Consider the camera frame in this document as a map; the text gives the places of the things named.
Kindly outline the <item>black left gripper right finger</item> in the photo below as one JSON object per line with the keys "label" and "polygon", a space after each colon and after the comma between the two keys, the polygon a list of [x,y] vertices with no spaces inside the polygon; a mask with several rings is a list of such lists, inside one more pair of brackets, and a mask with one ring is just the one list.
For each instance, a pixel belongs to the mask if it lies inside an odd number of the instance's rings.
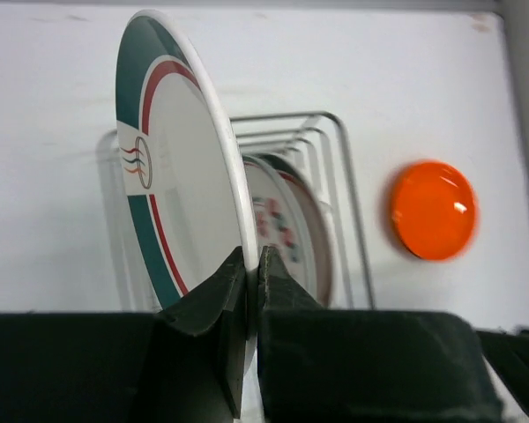
{"label": "black left gripper right finger", "polygon": [[442,312],[328,309],[276,249],[258,270],[257,374],[270,422],[499,422],[475,330]]}

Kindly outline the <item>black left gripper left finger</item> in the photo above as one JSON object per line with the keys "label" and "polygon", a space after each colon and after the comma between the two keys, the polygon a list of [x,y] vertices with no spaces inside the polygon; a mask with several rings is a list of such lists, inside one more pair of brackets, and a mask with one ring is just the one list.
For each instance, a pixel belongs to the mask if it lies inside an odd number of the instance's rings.
{"label": "black left gripper left finger", "polygon": [[231,422],[246,270],[235,249],[158,313],[0,313],[0,422]]}

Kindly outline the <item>orange plate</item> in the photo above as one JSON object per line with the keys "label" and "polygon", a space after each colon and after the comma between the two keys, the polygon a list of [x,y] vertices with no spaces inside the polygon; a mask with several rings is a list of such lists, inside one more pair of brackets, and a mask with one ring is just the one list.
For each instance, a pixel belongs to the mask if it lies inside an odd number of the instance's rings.
{"label": "orange plate", "polygon": [[403,167],[391,185],[391,227],[412,255],[442,262],[461,255],[479,221],[477,196],[466,177],[438,160]]}

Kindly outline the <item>white floral plate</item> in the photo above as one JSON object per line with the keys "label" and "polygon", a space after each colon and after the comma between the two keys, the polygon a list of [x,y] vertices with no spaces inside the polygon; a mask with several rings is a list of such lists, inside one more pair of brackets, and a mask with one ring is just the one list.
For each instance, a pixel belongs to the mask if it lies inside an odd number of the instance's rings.
{"label": "white floral plate", "polygon": [[245,155],[257,236],[261,247],[276,248],[289,275],[312,297],[317,296],[317,272],[309,230],[292,190],[266,161]]}

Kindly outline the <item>teal rimmed plate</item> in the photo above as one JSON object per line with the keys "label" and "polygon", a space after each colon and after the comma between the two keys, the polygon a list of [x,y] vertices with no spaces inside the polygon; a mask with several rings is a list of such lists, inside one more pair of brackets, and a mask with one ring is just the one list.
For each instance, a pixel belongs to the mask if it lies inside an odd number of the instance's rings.
{"label": "teal rimmed plate", "polygon": [[115,114],[125,195],[157,301],[177,303],[240,249],[252,362],[259,247],[242,155],[197,51],[161,12],[140,11],[124,29]]}

